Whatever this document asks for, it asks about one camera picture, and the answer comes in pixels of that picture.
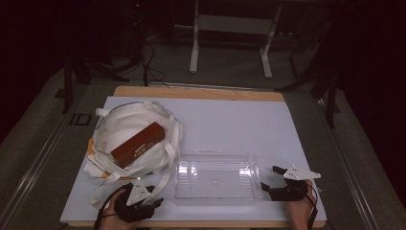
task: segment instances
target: transparent plastic tray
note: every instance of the transparent plastic tray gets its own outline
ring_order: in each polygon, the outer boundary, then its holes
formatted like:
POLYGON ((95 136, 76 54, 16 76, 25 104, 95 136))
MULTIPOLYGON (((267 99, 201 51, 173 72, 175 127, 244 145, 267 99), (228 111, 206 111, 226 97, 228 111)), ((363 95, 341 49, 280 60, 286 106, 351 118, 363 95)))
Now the transparent plastic tray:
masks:
POLYGON ((176 172, 175 197, 232 201, 260 198, 259 169, 250 152, 183 152, 176 172))

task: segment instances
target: gray floor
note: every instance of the gray floor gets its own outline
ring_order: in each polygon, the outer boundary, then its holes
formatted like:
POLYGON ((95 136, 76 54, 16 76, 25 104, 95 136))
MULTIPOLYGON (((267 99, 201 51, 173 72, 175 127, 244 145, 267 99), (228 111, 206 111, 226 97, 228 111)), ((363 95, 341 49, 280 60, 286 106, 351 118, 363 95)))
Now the gray floor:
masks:
MULTIPOLYGON (((258 43, 213 42, 202 38, 198 71, 189 73, 192 52, 191 34, 180 30, 173 43, 152 36, 154 49, 150 63, 151 84, 176 86, 193 84, 200 87, 242 87, 273 91, 295 80, 288 57, 296 41, 280 35, 269 54, 274 74, 263 77, 258 43)), ((146 47, 145 57, 152 51, 146 47)), ((295 54, 301 72, 311 60, 313 51, 295 54)), ((140 66, 122 73, 129 84, 141 85, 140 66)), ((11 211, 6 221, 9 229, 58 229, 66 198, 75 181, 88 139, 96 119, 89 126, 69 126, 74 113, 93 114, 111 96, 118 82, 95 77, 90 85, 75 84, 79 97, 67 114, 61 114, 63 100, 54 95, 63 88, 63 71, 55 74, 0 147, 0 207, 11 211), (35 160, 40 156, 44 160, 35 160), (30 168, 40 166, 38 171, 30 168), (24 175, 38 174, 26 185, 23 197, 12 197, 24 175)), ((292 92, 283 93, 292 113, 304 152, 311 169, 323 175, 318 181, 327 217, 336 229, 406 229, 405 209, 397 199, 388 178, 373 152, 362 127, 352 113, 343 92, 338 91, 335 129, 324 120, 324 106, 309 95, 312 82, 292 92)), ((0 223, 9 215, 3 213, 0 223)))

